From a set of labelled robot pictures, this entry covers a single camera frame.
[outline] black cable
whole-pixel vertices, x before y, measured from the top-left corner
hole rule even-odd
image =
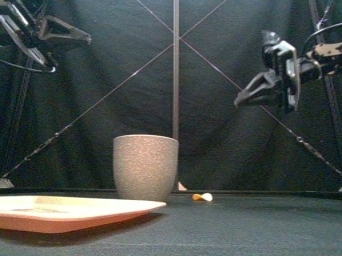
[[[52,74],[57,72],[57,67],[52,67],[51,70],[42,70],[42,69],[35,69],[35,68],[28,68],[28,67],[24,67],[24,66],[20,66],[20,65],[16,65],[6,60],[2,60],[0,59],[0,63],[10,66],[10,67],[14,67],[14,68],[18,68],[18,69],[23,69],[26,71],[30,71],[30,72],[34,72],[34,73],[40,73],[40,74]]]

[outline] small white object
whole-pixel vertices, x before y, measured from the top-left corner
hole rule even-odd
[[[210,193],[205,193],[205,194],[202,194],[202,195],[194,194],[194,195],[193,195],[193,199],[194,199],[195,201],[198,201],[198,200],[205,200],[205,201],[211,202],[211,201],[213,201],[213,195],[211,195]]]

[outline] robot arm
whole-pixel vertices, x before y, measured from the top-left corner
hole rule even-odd
[[[264,31],[264,38],[262,57],[269,72],[256,76],[234,104],[278,105],[288,113],[297,110],[301,85],[342,71],[342,43],[320,44],[298,58],[296,48],[274,32]]]
[[[0,0],[0,24],[12,42],[44,68],[57,68],[54,54],[91,43],[91,36],[57,17],[36,20],[20,0]]]

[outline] speckled ceramic cup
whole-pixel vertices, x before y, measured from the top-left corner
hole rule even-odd
[[[114,180],[122,199],[166,202],[178,169],[175,139],[133,134],[114,139]]]

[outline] metal pole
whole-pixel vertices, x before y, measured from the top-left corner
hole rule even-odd
[[[174,105],[173,138],[179,138],[179,0],[174,0]]]

